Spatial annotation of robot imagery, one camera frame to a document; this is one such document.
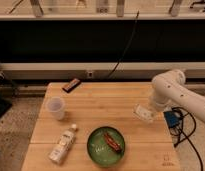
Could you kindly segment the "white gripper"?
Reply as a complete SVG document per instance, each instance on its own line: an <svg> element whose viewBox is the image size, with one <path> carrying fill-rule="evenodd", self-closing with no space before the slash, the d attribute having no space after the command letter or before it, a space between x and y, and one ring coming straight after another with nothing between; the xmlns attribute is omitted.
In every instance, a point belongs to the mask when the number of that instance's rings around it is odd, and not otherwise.
<svg viewBox="0 0 205 171"><path fill-rule="evenodd" d="M152 97L149 98L149 106L154 112L163 112L167 107L166 104L157 103Z"/></svg>

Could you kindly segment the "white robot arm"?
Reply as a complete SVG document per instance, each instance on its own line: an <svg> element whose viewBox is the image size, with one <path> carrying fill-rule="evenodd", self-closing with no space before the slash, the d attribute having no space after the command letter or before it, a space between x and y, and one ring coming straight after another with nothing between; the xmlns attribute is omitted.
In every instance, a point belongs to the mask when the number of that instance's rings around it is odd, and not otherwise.
<svg viewBox="0 0 205 171"><path fill-rule="evenodd" d="M154 76L151 81L151 105L157 110L162 110L172 101L205 123L205 97L188 90L184 86L185 81L185 74L179 69Z"/></svg>

